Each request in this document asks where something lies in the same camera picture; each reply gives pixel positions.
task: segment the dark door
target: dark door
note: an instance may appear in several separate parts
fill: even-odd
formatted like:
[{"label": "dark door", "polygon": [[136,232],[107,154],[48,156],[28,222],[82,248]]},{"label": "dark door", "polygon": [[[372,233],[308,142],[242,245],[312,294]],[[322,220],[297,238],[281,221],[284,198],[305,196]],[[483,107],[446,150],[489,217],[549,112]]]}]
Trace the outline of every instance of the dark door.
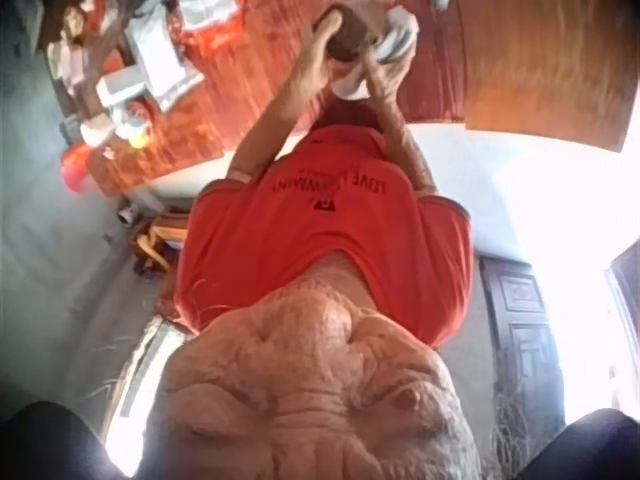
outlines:
[{"label": "dark door", "polygon": [[529,265],[480,261],[496,351],[497,454],[516,473],[564,426],[562,374]]},{"label": "dark door", "polygon": [[640,341],[640,240],[611,263],[618,288]]}]

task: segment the shirt sleeve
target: shirt sleeve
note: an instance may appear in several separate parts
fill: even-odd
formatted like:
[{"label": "shirt sleeve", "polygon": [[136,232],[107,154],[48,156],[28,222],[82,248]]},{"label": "shirt sleeve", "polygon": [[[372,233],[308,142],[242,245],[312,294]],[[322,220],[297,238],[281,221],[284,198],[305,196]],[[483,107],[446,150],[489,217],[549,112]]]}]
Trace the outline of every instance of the shirt sleeve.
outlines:
[{"label": "shirt sleeve", "polygon": [[201,277],[200,268],[210,252],[216,232],[224,222],[233,221],[232,205],[245,188],[247,186],[237,180],[215,180],[196,198],[189,213],[187,238],[180,253],[174,300],[182,317],[181,323],[191,330],[195,327],[192,321],[195,312],[189,309],[189,293]]},{"label": "shirt sleeve", "polygon": [[459,330],[467,313],[471,293],[473,246],[471,220],[458,203],[430,195],[418,199],[427,250],[436,286],[438,328],[429,345],[439,346]]}]

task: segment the concrete floor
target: concrete floor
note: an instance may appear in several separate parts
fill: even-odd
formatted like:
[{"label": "concrete floor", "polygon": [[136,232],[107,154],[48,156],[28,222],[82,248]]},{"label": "concrete floor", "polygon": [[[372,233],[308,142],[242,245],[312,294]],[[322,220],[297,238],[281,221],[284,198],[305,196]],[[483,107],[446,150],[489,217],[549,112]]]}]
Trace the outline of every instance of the concrete floor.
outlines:
[{"label": "concrete floor", "polygon": [[30,53],[12,7],[1,9],[0,421],[53,399],[95,425],[156,286],[132,273],[114,206],[95,187],[64,186],[67,146],[45,60]]}]

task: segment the logo on shirt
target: logo on shirt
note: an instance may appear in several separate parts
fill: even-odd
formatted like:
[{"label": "logo on shirt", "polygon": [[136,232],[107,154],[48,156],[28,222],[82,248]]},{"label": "logo on shirt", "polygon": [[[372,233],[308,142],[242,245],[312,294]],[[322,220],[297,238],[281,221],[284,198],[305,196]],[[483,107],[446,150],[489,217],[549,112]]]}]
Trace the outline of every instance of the logo on shirt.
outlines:
[{"label": "logo on shirt", "polygon": [[333,199],[330,200],[318,200],[313,206],[314,210],[320,210],[322,212],[335,212],[336,204]]},{"label": "logo on shirt", "polygon": [[387,184],[384,180],[367,175],[360,169],[345,170],[339,174],[327,174],[313,169],[299,169],[296,175],[279,178],[271,186],[274,193],[289,190],[311,194],[313,209],[320,212],[335,212],[335,196],[342,188],[359,188],[368,193],[384,195]]}]

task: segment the wrinkled skin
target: wrinkled skin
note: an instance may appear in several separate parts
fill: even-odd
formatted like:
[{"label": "wrinkled skin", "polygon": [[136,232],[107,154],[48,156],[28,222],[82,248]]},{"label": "wrinkled skin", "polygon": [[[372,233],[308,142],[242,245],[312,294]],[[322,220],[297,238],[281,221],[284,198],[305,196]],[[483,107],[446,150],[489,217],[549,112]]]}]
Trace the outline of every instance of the wrinkled skin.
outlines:
[{"label": "wrinkled skin", "polygon": [[147,477],[474,479],[479,461],[440,357],[301,278],[175,352],[145,435]]}]

